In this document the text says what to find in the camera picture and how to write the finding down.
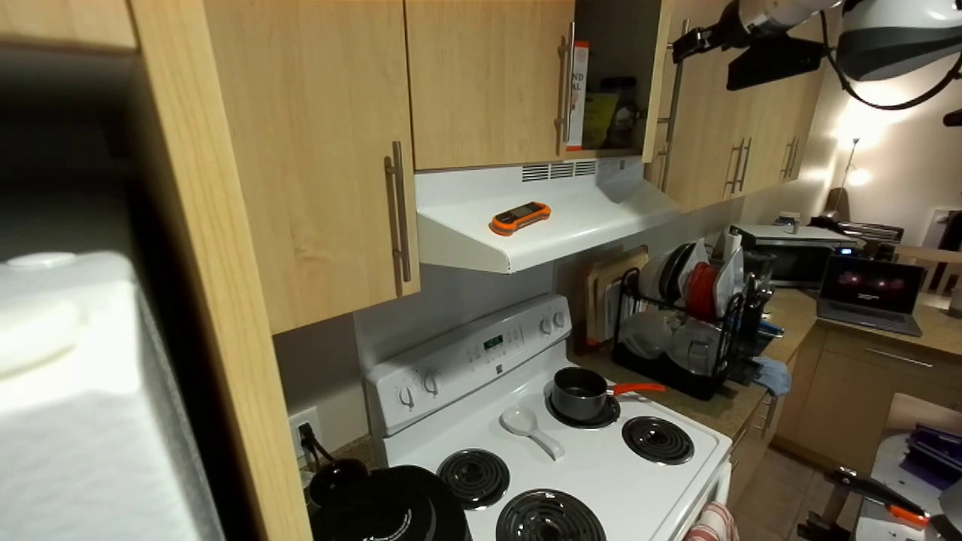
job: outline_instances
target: range hood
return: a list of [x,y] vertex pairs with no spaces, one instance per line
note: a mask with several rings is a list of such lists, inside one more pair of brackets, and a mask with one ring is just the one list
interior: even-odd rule
[[[524,169],[418,173],[420,260],[518,274],[640,235],[676,217],[671,199],[640,177],[638,160],[603,161],[570,161],[565,170],[573,169],[587,173],[557,173],[543,180],[524,180]],[[526,225],[510,237],[486,227],[496,212],[526,200],[543,200],[549,219]]]

